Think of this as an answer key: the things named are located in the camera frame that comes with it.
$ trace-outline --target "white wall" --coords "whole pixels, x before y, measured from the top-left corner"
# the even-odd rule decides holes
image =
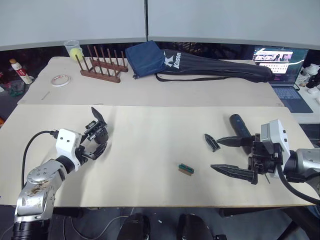
[[[149,40],[320,50],[320,0],[148,0]]]
[[[144,0],[2,0],[0,51],[146,40]]]

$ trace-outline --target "white tabletop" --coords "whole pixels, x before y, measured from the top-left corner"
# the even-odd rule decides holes
[[[310,94],[307,87],[300,87],[298,92],[313,113],[292,113],[299,124],[319,124],[320,123],[320,104],[316,101],[320,97],[320,90],[315,94]]]
[[[57,207],[115,206],[214,206],[271,207],[306,205],[277,178],[263,175],[258,185],[227,177],[210,164],[247,167],[242,148],[226,147],[212,152],[204,139],[234,135],[229,116],[239,114],[251,133],[261,124],[280,119],[290,149],[312,148],[285,107],[148,107],[102,106],[95,108],[108,123],[106,151],[72,173],[56,195]],[[93,120],[88,105],[20,104],[0,129],[0,204],[15,205],[21,190],[21,163],[25,146],[37,132],[66,128],[82,133]],[[29,148],[26,174],[56,157],[55,139],[39,136]],[[178,171],[184,163],[192,176]],[[306,183],[292,183],[314,198]]]
[[[254,64],[252,60],[235,62]],[[254,83],[241,78],[201,82],[160,82],[153,75],[134,79],[130,65],[128,69],[128,72],[121,72],[120,83],[113,83],[82,76],[78,63],[69,57],[53,57],[19,104],[283,106],[271,86],[265,82]],[[52,78],[61,74],[71,76],[71,82],[63,87],[53,87]]]

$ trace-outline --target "plastic cup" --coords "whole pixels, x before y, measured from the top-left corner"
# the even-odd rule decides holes
[[[64,44],[65,49],[67,50],[69,56],[75,61],[77,61],[77,59],[74,56],[74,54],[72,54],[75,51],[74,50],[71,51],[71,50],[72,49],[78,49],[80,51],[81,55],[79,55],[80,53],[77,54],[77,55],[78,55],[79,60],[82,61],[83,53],[82,53],[82,48],[80,47],[80,44],[79,44],[78,40],[68,40],[68,41],[65,41],[63,44]]]

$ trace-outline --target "yellow ball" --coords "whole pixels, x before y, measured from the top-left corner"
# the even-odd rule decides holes
[[[76,48],[76,47],[72,48],[70,50],[69,55],[74,61],[77,61],[76,55],[78,56],[79,61],[82,61],[83,54],[82,54],[82,50],[79,48]]]

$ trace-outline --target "laptop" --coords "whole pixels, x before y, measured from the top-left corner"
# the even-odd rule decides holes
[[[294,88],[307,53],[307,49],[300,48],[260,46],[254,49],[252,60],[274,73],[274,80],[269,84],[291,113],[313,113]]]

